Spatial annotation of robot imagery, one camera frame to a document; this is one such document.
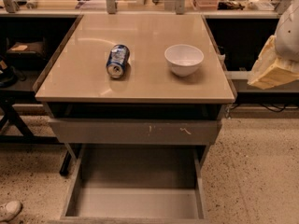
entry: white shoe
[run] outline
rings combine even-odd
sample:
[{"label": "white shoe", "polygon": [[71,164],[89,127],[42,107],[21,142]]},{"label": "white shoe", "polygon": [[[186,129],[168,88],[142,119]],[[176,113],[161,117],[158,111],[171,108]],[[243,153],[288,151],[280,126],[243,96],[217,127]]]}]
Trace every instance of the white shoe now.
[{"label": "white shoe", "polygon": [[20,201],[11,201],[0,205],[0,222],[10,221],[21,211]]}]

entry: drawer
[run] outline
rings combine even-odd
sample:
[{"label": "drawer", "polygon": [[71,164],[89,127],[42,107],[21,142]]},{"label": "drawer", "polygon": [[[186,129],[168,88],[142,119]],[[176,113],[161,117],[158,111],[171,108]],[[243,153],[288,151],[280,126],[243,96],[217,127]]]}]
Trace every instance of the drawer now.
[{"label": "drawer", "polygon": [[62,143],[209,145],[220,120],[50,119]]},{"label": "drawer", "polygon": [[199,153],[186,146],[85,145],[61,221],[207,223]]}]

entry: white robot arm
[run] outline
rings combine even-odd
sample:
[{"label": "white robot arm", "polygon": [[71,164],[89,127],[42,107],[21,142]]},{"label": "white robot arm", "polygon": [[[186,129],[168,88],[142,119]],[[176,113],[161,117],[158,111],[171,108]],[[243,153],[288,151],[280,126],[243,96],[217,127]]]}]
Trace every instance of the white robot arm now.
[{"label": "white robot arm", "polygon": [[279,57],[299,62],[299,0],[292,0],[279,19],[275,49]]}]

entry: soda can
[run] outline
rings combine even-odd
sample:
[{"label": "soda can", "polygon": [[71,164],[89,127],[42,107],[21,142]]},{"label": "soda can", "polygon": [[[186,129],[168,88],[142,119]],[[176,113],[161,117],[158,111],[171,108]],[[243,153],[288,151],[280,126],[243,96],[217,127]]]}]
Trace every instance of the soda can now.
[{"label": "soda can", "polygon": [[113,78],[120,78],[126,70],[130,50],[124,45],[116,45],[112,48],[107,61],[107,72]]}]

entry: white bowl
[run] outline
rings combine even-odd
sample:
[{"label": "white bowl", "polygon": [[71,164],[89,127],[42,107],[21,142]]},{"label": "white bowl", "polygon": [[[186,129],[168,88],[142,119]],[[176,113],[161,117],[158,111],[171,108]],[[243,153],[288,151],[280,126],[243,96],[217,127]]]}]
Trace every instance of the white bowl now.
[{"label": "white bowl", "polygon": [[169,47],[164,56],[170,70],[179,77],[195,72],[204,60],[204,53],[200,49],[186,44]]}]

